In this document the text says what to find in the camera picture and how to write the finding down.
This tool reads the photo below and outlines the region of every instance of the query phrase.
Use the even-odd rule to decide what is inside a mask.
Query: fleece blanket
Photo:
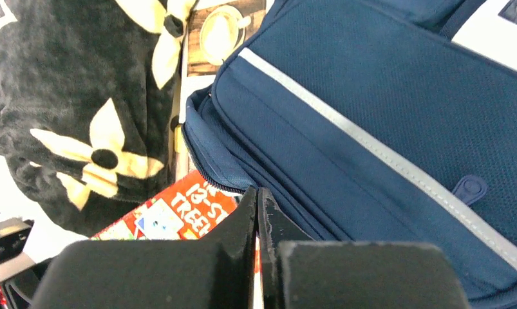
[[[56,224],[93,235],[169,185],[195,2],[0,0],[0,155]]]

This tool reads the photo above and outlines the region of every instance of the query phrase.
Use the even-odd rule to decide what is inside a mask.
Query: reflective strip
[[[264,74],[280,83],[321,116],[328,119],[333,125],[356,140],[379,160],[409,182],[413,183],[517,271],[517,247],[489,226],[479,215],[451,194],[450,191],[439,184],[435,179],[430,177],[419,167],[413,165],[403,156],[382,144],[382,142],[338,113],[334,108],[302,87],[288,75],[260,58],[260,56],[256,55],[250,49],[245,48],[241,50],[239,57],[245,59]]]

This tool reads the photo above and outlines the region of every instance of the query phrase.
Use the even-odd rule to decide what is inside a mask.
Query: zipper
[[[186,135],[186,130],[184,129],[185,124],[183,125],[182,131],[182,139],[184,140],[184,143],[186,144],[186,148],[188,148],[188,154],[190,155],[190,159],[192,160],[192,163],[196,167],[196,170],[198,170],[199,174],[207,181],[209,184],[213,185],[217,189],[220,189],[222,191],[230,192],[230,193],[236,193],[236,194],[244,194],[245,190],[227,187],[226,185],[223,185],[221,183],[218,183],[216,180],[212,179],[207,172],[205,172],[205,169],[203,168],[202,163],[197,160],[197,156],[194,152],[194,149],[190,146],[188,136]]]

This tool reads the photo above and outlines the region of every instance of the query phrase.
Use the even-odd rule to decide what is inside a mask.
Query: backpack
[[[459,2],[276,1],[183,135],[312,238],[433,243],[473,307],[517,308],[517,72],[438,34]]]

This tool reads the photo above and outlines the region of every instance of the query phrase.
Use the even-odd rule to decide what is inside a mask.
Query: flower center
[[[113,151],[108,149],[95,150],[91,154],[91,161],[105,169],[113,169],[118,166],[118,157]]]

